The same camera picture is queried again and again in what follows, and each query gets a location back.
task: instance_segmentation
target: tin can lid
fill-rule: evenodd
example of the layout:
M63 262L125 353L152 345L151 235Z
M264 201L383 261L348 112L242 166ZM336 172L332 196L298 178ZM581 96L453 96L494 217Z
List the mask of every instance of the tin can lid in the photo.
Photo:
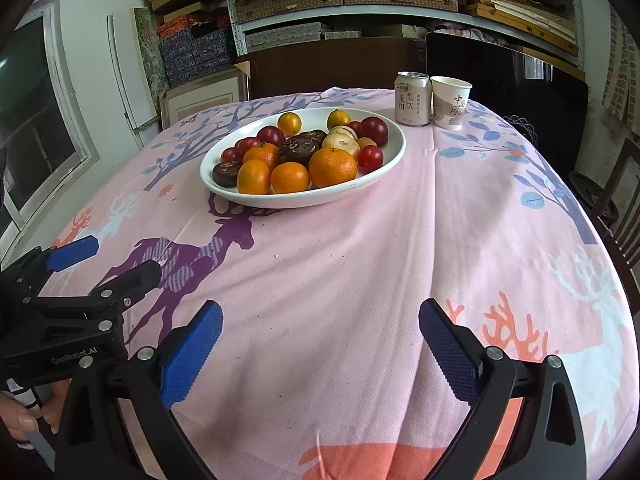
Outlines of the tin can lid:
M428 75L422 74L420 72L398 72L398 75L402 75L406 77L429 78Z

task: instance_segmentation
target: white can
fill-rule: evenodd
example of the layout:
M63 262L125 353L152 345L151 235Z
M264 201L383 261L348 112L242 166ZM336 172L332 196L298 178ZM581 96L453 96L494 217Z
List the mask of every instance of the white can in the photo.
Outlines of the white can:
M396 121L411 126L424 126L431 119L431 81L419 72L398 72L396 89Z

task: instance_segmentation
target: tablecloth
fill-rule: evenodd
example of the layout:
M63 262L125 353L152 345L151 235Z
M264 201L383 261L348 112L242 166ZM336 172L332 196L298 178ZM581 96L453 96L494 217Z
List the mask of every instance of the tablecloth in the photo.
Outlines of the tablecloth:
M126 313L130 352L157 345L205 300L222 306L222 336L173 407L222 480L423 479L468 411L420 335L429 297L513 358L562 358L598 478L636 424L638 354L620 280L565 184L469 102L460 131L403 126L402 161L343 200L263 210L205 188L198 167L215 142L307 106L393 117L393 93L333 88L177 123L66 227L57 244L93 234L100 250L43 294L87 294L155 259L159 288ZM516 411L480 478L495 470Z

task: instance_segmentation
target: hand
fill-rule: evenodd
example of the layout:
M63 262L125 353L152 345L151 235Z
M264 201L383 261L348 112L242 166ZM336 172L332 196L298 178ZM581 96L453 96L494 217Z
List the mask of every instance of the hand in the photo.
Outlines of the hand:
M57 433L60 428L60 416L66 393L69 390L69 383L69 380L52 383L51 398L40 409L42 418L49 423L53 433ZM4 394L0 394L0 418L15 440L27 440L25 431L38 431L38 423L31 412Z

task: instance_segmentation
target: framed picture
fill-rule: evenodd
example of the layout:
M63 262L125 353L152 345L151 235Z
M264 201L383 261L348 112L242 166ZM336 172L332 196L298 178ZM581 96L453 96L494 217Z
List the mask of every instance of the framed picture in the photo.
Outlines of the framed picture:
M247 101L248 73L245 62L169 88L160 97L162 129L213 106Z

